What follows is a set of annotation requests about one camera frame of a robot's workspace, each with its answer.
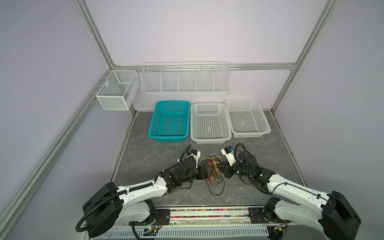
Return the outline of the aluminium cage frame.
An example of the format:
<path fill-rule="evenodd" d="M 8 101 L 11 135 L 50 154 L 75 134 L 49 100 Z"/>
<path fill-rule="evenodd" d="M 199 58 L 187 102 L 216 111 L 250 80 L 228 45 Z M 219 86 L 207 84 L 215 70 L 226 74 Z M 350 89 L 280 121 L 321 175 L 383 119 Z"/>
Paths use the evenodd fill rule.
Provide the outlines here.
<path fill-rule="evenodd" d="M 288 89 L 294 82 L 301 68 L 304 66 L 310 52 L 313 50 L 317 40 L 322 34 L 324 28 L 332 17 L 333 13 L 339 6 L 340 1 L 327 1 L 323 8 L 319 19 L 315 24 L 315 28 L 311 32 L 311 35 L 300 54 L 297 62 L 294 64 L 294 69 L 290 73 L 286 83 L 284 84 L 281 92 L 278 95 L 276 102 L 272 108 L 273 112 L 276 112 L 278 107 L 283 101 L 284 96 L 288 92 Z M 35 170 L 26 180 L 9 206 L 1 215 L 1 239 L 4 240 L 11 233 L 12 229 L 27 209 L 28 205 L 38 192 L 39 188 L 46 180 L 53 167 L 57 163 L 58 159 L 72 140 L 73 136 L 78 131 L 81 124 L 93 108 L 96 102 L 96 93 L 92 92 L 88 95 L 86 100 L 82 103 L 81 107 L 77 110 L 75 115 L 71 118 L 70 122 L 66 125 L 58 138 L 54 141 L 53 145 L 49 148 L 48 152 L 44 155 L 43 159 L 39 162 Z"/>

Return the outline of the middle white plastic basket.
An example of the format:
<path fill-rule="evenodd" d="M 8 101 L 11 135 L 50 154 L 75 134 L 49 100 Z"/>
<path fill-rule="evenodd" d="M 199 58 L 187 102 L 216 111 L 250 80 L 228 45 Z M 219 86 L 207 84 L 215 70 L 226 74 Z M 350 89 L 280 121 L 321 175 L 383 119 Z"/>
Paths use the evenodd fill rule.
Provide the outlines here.
<path fill-rule="evenodd" d="M 232 138 L 231 120 L 224 103 L 191 105 L 191 139 L 197 144 L 223 144 Z"/>

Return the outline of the white plastic basket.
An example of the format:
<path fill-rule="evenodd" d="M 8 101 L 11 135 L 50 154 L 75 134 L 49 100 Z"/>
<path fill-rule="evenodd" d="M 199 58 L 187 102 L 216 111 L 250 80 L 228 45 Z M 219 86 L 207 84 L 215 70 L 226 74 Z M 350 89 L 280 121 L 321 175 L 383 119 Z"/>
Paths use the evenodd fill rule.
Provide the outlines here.
<path fill-rule="evenodd" d="M 232 138 L 231 120 L 224 103 L 191 105 L 191 139 L 197 144 L 223 144 Z"/>
<path fill-rule="evenodd" d="M 225 105 L 230 114 L 234 138 L 259 138 L 271 132 L 271 127 L 257 99 L 226 99 Z"/>

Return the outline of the front aluminium rail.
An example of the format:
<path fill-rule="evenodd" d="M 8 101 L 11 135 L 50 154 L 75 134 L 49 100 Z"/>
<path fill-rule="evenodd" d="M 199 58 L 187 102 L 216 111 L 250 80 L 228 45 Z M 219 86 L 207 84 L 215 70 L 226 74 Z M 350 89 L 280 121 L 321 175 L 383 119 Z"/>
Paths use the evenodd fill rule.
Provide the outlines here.
<path fill-rule="evenodd" d="M 129 224 L 140 225 L 169 225 L 171 221 L 226 221 L 228 219 L 245 220 L 246 223 L 277 223 L 295 222 L 320 231 L 324 230 L 325 222 L 321 213 L 293 205 L 285 201 L 272 203 L 271 206 L 241 207 L 241 208 L 186 208 L 186 209 L 156 209 L 152 202 L 142 202 L 129 206 L 126 210 L 116 210 L 111 213 L 103 212 L 98 216 L 92 213 L 86 219 L 89 228 L 100 230 L 97 236 L 108 231 L 113 226 Z"/>

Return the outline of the right white plastic basket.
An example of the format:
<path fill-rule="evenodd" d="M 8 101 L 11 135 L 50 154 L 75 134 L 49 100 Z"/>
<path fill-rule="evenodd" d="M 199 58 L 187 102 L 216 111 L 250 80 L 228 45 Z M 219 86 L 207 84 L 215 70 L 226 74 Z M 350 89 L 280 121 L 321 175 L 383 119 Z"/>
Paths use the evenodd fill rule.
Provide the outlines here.
<path fill-rule="evenodd" d="M 257 99 L 226 99 L 225 105 L 230 114 L 234 138 L 259 138 L 271 132 L 271 127 Z"/>

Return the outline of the white mesh wall box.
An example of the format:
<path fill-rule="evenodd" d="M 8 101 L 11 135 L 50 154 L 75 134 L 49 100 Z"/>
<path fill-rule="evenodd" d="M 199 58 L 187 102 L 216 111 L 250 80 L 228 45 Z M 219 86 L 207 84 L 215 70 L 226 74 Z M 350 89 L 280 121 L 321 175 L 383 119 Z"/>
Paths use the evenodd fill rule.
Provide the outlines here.
<path fill-rule="evenodd" d="M 136 71 L 112 70 L 96 97 L 104 110 L 129 111 L 139 86 Z"/>

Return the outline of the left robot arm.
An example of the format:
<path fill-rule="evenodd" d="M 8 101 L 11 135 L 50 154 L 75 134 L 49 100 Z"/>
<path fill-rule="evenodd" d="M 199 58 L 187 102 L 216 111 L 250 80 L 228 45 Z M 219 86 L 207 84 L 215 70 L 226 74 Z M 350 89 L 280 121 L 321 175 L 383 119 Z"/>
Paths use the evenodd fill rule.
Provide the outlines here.
<path fill-rule="evenodd" d="M 152 180 L 130 186 L 107 183 L 84 203 L 84 215 L 75 230 L 78 233 L 87 232 L 90 238 L 95 238 L 117 223 L 151 224 L 158 212 L 152 198 L 181 190 L 185 183 L 192 184 L 194 180 L 207 178 L 208 175 L 196 159 L 188 156 L 157 172 Z"/>

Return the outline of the teal plastic basket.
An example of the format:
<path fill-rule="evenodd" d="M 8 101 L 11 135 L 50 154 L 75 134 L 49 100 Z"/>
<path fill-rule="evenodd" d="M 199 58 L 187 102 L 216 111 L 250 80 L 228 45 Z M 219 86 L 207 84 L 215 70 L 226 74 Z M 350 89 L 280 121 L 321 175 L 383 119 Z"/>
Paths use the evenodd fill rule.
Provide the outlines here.
<path fill-rule="evenodd" d="M 189 135 L 191 104 L 160 101 L 156 104 L 148 136 L 158 142 L 183 142 Z"/>

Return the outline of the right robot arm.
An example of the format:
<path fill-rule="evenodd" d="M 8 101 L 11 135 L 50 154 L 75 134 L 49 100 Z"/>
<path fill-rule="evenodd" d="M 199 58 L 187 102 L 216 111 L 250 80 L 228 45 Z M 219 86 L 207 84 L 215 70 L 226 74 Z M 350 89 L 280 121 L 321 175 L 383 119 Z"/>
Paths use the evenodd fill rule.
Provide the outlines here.
<path fill-rule="evenodd" d="M 250 185 L 271 196 L 263 209 L 268 222 L 291 221 L 323 232 L 330 240 L 354 240 L 361 218 L 346 197 L 336 191 L 316 191 L 260 167 L 255 156 L 234 148 L 221 150 L 227 158 L 219 169 L 226 178 L 246 177 Z"/>

